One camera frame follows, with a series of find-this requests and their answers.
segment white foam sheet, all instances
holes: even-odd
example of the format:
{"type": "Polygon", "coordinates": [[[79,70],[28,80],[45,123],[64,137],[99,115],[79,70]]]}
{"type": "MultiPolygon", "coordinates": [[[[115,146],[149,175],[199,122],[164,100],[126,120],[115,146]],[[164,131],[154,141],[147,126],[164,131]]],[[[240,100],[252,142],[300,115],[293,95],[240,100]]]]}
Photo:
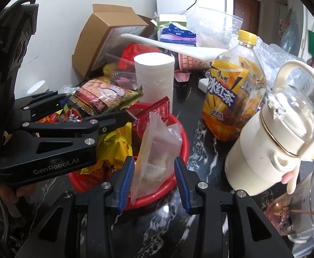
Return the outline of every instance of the white foam sheet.
{"type": "Polygon", "coordinates": [[[132,34],[122,34],[120,36],[122,38],[130,39],[139,44],[161,47],[170,51],[188,55],[193,58],[197,58],[199,60],[208,61],[208,62],[212,62],[219,54],[225,51],[225,49],[221,49],[221,48],[195,47],[195,46],[185,46],[185,45],[163,43],[161,41],[151,40],[148,38],[135,36],[132,34]]]}

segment toilet paper roll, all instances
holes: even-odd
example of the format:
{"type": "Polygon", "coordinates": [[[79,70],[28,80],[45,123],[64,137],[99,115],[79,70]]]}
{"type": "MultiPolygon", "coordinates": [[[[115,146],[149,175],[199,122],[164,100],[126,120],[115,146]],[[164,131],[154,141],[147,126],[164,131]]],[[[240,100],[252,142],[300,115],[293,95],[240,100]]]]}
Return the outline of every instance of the toilet paper roll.
{"type": "Polygon", "coordinates": [[[172,112],[174,65],[172,56],[158,52],[140,54],[134,58],[137,84],[143,86],[144,92],[141,102],[153,104],[168,96],[172,112]]]}

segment white electric kettle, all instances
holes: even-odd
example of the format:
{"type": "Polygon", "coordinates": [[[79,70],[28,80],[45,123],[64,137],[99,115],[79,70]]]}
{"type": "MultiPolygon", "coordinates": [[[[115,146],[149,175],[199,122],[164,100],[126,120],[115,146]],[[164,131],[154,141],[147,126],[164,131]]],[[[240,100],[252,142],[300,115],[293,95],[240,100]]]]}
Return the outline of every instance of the white electric kettle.
{"type": "Polygon", "coordinates": [[[314,78],[309,65],[298,60],[284,63],[272,94],[227,155],[225,174],[233,189],[254,196],[290,178],[287,193],[292,194],[300,161],[314,159],[314,105],[305,93],[286,84],[290,72],[299,67],[314,78]]]}

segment yellow bottle cap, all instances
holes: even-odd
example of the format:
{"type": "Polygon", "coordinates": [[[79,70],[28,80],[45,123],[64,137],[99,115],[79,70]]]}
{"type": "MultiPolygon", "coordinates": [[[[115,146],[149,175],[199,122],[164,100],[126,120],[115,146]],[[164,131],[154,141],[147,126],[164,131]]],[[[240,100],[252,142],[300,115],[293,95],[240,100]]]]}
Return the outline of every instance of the yellow bottle cap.
{"type": "Polygon", "coordinates": [[[253,45],[253,46],[255,46],[257,43],[257,36],[253,33],[250,33],[250,32],[244,31],[244,30],[240,30],[238,32],[238,39],[240,41],[243,41],[243,42],[250,44],[250,45],[253,45]]]}

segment wooden door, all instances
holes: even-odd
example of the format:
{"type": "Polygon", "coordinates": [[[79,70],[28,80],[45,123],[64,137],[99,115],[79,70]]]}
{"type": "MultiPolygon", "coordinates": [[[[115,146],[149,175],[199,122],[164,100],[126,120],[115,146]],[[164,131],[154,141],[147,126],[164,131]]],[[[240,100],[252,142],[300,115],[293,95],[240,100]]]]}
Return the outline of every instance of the wooden door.
{"type": "Polygon", "coordinates": [[[233,0],[233,14],[243,18],[241,29],[258,34],[260,2],[256,0],[233,0]]]}

